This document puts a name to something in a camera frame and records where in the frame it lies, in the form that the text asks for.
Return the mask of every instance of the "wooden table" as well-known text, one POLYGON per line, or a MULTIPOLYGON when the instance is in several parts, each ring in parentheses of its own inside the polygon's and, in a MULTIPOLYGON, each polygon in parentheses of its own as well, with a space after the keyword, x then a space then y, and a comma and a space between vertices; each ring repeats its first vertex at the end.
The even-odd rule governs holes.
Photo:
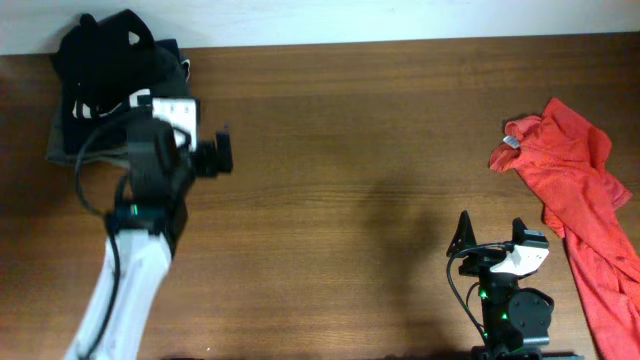
MULTIPOLYGON (((556 300, 548 350, 595 357, 562 241, 514 172, 487 167, 502 123, 556 96, 605 130, 640 190, 637 34, 197 49, 201 138, 225 124, 235 170, 193 187, 139 357, 382 358, 481 343, 445 278, 468 209, 480 242, 522 217, 551 255, 523 281, 556 300)), ((55 359, 87 306, 102 224, 45 162, 60 84, 46 56, 0 58, 0 357, 55 359)), ((122 170, 88 166, 109 207, 122 170)), ((640 245, 640 201, 618 213, 640 245)), ((456 278, 461 292, 473 279, 456 278)), ((472 310, 480 316, 479 301, 472 310)))

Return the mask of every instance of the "clothing label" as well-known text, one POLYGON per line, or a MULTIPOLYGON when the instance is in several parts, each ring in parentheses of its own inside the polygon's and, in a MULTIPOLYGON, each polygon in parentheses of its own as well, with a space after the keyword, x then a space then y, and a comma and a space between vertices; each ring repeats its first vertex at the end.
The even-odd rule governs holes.
POLYGON ((140 41, 138 34, 129 31, 129 45, 135 45, 140 41))
POLYGON ((502 141, 504 141, 507 145, 511 146, 514 149, 517 149, 520 147, 520 141, 518 141, 518 139, 516 139, 511 135, 505 136, 504 139, 502 139, 502 141))
POLYGON ((544 234, 541 233, 540 231, 529 230, 529 229, 525 230, 524 233, 527 234, 527 235, 544 236, 544 234))

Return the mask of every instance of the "black cable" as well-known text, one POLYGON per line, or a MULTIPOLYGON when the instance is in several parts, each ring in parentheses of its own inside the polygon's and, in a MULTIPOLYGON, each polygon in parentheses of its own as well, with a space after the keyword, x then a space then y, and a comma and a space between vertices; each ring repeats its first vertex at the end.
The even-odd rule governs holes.
POLYGON ((131 177, 130 171, 122 175, 122 177, 120 177, 120 180, 118 180, 118 185, 116 185, 116 193, 113 197, 114 203, 117 204, 120 201, 124 200, 124 189, 125 187, 127 187, 127 181, 129 180, 129 177, 131 177))
POLYGON ((467 291, 467 298, 464 299, 464 304, 467 305, 467 307, 469 307, 469 298, 471 297, 471 292, 473 291, 473 289, 476 288, 476 286, 480 285, 479 282, 475 282, 473 283, 473 285, 471 285, 471 287, 469 288, 469 291, 467 291))
POLYGON ((91 133, 91 135, 89 135, 87 140, 84 142, 84 144, 80 148, 80 151, 78 151, 78 155, 76 157, 76 166, 75 166, 76 195, 78 195, 78 199, 80 199, 80 202, 85 207, 85 209, 87 209, 87 211, 89 211, 93 215, 104 216, 104 212, 98 210, 93 205, 91 205, 91 203, 84 196, 84 191, 82 190, 82 184, 80 183, 80 174, 82 171, 82 160, 84 159, 84 156, 87 153, 87 150, 89 150, 89 147, 93 144, 94 141, 96 141, 96 139, 103 136, 107 131, 111 131, 114 128, 121 126, 132 119, 136 119, 136 117, 122 116, 122 117, 113 119, 108 123, 96 128, 91 133))
POLYGON ((102 336, 104 332, 107 330, 107 326, 109 325, 109 319, 111 318, 111 312, 113 312, 113 307, 116 303, 116 297, 118 295, 118 288, 120 286, 120 252, 118 251, 118 244, 116 243, 116 238, 111 232, 111 230, 107 230, 109 233, 109 243, 111 244, 111 249, 113 251, 113 261, 114 261, 114 271, 113 271, 113 288, 111 290, 111 296, 109 297, 109 304, 107 305, 107 312, 104 314, 104 319, 102 320, 102 325, 100 326, 100 330, 98 331, 98 335, 93 340, 91 347, 89 347, 89 351, 87 354, 82 357, 82 360, 89 360, 93 352, 100 344, 102 340, 102 336))
POLYGON ((487 352, 489 353, 489 356, 492 356, 491 349, 489 349, 489 346, 487 344, 487 339, 484 337, 484 330, 482 330, 483 325, 480 324, 476 320, 476 318, 473 316, 473 314, 471 313, 469 308, 465 305, 465 302, 462 300, 462 297, 460 296, 460 293, 458 293, 458 290, 456 289, 456 286, 453 283, 453 279, 451 278, 451 265, 453 264, 453 261, 455 259, 461 258, 464 255, 466 255, 466 254, 468 254, 468 253, 470 253, 472 251, 476 251, 476 250, 479 250, 479 249, 486 249, 486 248, 490 248, 490 247, 499 247, 499 248, 504 249, 506 247, 506 245, 504 243, 481 244, 481 245, 476 245, 476 246, 474 246, 472 248, 467 248, 467 249, 461 250, 458 253, 451 254, 451 256, 449 257, 449 261, 447 262, 447 280, 449 281, 449 286, 451 287, 451 290, 453 291, 453 295, 456 296, 456 299, 458 299, 458 302, 460 303, 460 306, 462 306, 464 311, 469 316, 469 319, 471 319, 471 322, 473 323, 473 325, 478 330, 478 333, 480 334, 480 338, 482 339, 482 342, 484 343, 484 347, 487 349, 487 352))

